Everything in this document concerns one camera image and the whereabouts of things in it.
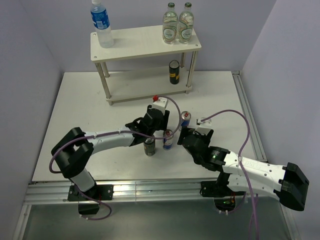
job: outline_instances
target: water bottle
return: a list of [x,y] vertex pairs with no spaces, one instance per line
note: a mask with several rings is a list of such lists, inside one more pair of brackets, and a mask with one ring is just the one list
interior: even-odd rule
[[91,17],[100,46],[110,48],[114,44],[114,39],[111,34],[107,9],[101,4],[101,0],[92,0]]
[[178,40],[180,43],[186,44],[192,36],[194,27],[194,15],[191,12],[191,3],[184,5],[184,11],[180,14],[178,23]]
[[177,35],[178,15],[175,12],[175,4],[168,3],[168,11],[163,15],[162,38],[167,44],[172,44]]

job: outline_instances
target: gray wall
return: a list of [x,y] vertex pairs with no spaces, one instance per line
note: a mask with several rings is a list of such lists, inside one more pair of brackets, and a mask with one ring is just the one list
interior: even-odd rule
[[[64,72],[96,71],[90,61],[91,0],[20,0]],[[102,0],[112,29],[161,25],[168,0]],[[176,0],[180,13],[186,0]],[[241,70],[276,0],[197,0],[202,51],[197,70]],[[165,66],[178,56],[111,62],[109,70]]]
[[0,1],[0,239],[12,238],[61,73],[17,0]]
[[268,159],[298,164],[310,180],[302,239],[319,239],[320,1],[277,0],[242,79]]

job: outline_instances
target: white bottle cap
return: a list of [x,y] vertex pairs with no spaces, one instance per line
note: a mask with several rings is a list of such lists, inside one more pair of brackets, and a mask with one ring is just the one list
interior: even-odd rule
[[92,0],[92,4],[100,4],[101,0]]

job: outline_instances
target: gray floor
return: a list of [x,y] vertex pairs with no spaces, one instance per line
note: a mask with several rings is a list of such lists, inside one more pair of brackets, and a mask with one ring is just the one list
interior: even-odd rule
[[[112,215],[101,221],[79,218],[75,204],[32,206],[23,239],[246,240],[252,214],[249,202],[229,216],[219,215],[212,199],[111,206]],[[261,240],[290,239],[279,202],[260,198],[257,214]]]

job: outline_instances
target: lower shelf board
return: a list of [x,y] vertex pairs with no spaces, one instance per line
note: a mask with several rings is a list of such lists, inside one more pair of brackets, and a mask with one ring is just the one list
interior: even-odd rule
[[185,68],[180,68],[179,83],[171,84],[168,66],[114,72],[106,78],[111,93],[111,98],[106,100],[116,103],[154,95],[185,93],[192,90],[192,86],[187,87],[188,73]]

